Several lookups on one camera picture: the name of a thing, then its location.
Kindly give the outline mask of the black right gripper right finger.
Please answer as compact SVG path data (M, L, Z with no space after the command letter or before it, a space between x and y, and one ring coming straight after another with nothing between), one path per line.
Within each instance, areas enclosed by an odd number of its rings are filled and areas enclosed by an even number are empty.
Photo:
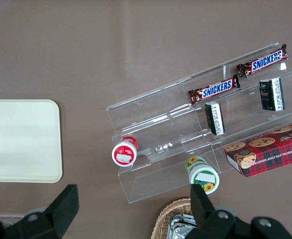
M191 211L196 229L191 239L230 239L233 236L235 217L225 210L216 210L199 184L191 185Z

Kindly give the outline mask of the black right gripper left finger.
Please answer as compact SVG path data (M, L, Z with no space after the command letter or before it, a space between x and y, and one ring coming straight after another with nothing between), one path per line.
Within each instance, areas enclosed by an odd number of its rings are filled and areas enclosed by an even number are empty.
M78 186L70 184L43 211L18 223L20 239L61 239L79 211Z

